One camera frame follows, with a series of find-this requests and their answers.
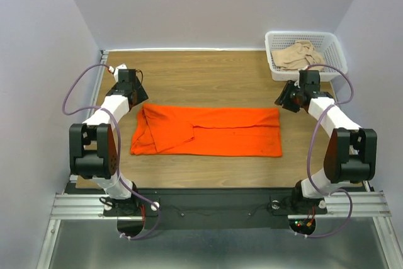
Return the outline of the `orange t-shirt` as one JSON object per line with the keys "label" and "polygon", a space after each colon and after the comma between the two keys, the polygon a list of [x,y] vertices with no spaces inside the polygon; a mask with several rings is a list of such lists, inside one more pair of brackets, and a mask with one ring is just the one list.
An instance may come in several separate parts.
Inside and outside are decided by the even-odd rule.
{"label": "orange t-shirt", "polygon": [[194,108],[146,104],[137,114],[132,155],[281,157],[276,108]]}

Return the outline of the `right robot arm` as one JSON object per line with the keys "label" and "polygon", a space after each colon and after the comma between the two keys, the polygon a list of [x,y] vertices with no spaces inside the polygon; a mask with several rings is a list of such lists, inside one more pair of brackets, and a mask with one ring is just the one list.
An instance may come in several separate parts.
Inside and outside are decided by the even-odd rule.
{"label": "right robot arm", "polygon": [[305,212],[312,206],[312,199],[335,193],[347,183],[373,179],[377,133],[352,121],[339,102],[321,90],[319,71],[301,70],[298,81],[287,81],[275,103],[295,113],[305,110],[317,120],[314,130],[323,128],[329,136],[322,169],[312,173],[312,156],[307,156],[307,178],[296,183],[290,196],[294,211]]}

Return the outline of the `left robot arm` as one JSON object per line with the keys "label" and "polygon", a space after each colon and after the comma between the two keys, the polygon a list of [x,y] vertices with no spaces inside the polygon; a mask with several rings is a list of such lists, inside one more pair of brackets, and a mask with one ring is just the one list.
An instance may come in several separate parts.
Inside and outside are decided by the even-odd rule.
{"label": "left robot arm", "polygon": [[120,172],[122,148],[119,121],[131,109],[145,100],[148,95],[137,74],[142,71],[129,69],[125,64],[105,67],[114,77],[115,84],[106,94],[101,106],[88,109],[94,113],[82,123],[75,123],[69,129],[69,161],[71,174],[91,180],[104,190],[106,198],[101,203],[106,209],[120,208],[132,215],[143,211],[134,182]]}

